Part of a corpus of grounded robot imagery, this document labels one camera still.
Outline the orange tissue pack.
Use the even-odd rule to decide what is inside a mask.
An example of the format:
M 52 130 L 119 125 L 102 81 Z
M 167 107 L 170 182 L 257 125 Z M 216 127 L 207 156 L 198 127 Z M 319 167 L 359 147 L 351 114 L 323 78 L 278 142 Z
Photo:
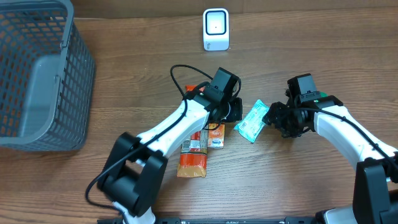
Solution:
M 208 147 L 212 149 L 224 148 L 224 124 L 217 125 L 210 123 L 208 125 Z

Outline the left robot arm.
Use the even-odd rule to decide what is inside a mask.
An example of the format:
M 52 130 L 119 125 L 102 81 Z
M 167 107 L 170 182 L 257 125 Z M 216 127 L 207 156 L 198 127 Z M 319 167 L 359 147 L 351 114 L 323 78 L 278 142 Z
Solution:
M 192 134 L 209 124 L 242 118 L 241 79 L 219 68 L 207 82 L 183 91 L 180 106 L 154 128 L 122 133 L 101 173 L 89 184 L 111 201 L 119 223 L 155 223 L 152 205 L 159 194 L 169 157 Z

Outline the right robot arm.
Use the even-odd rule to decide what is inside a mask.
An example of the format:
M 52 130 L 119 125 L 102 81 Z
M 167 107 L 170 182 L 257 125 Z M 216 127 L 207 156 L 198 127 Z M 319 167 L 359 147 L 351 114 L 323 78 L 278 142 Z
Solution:
M 287 82 L 286 103 L 271 104 L 263 122 L 283 138 L 313 131 L 328 140 L 355 171 L 352 204 L 317 212 L 307 223 L 397 223 L 397 149 L 359 124 L 343 102 L 317 90 L 311 74 Z

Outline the teal wet wipes pack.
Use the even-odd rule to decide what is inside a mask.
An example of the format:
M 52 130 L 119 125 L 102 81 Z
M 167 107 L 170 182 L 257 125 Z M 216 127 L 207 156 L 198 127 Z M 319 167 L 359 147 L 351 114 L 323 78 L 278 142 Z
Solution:
M 266 125 L 262 119 L 268 110 L 269 107 L 267 105 L 261 100 L 257 100 L 246 117 L 234 127 L 234 130 L 237 130 L 249 142 L 254 143 Z

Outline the red orange snack bag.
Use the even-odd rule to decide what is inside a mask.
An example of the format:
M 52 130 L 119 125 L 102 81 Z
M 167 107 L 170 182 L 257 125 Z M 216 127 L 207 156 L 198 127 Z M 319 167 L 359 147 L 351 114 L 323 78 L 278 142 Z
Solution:
M 202 129 L 184 140 L 177 177 L 206 177 L 207 154 L 208 130 Z

